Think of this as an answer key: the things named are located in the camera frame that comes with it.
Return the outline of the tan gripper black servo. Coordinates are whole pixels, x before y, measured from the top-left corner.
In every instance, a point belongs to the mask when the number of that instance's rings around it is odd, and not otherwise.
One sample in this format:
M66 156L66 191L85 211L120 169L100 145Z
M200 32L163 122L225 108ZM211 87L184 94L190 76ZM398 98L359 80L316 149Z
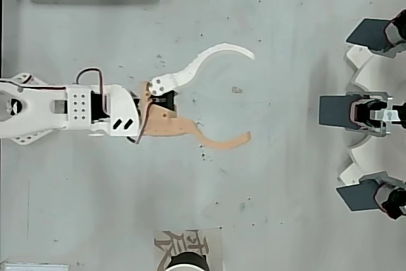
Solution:
M141 83L139 103L141 121L138 138L192 134L201 145L212 149L234 149L248 143L251 140L250 132L223 142L209 139L201 132L197 123L178 116L174 103L176 90L192 82L197 77L199 69L212 57L226 53L237 53L255 60L255 54L249 49L235 44L221 43L199 53L184 69Z

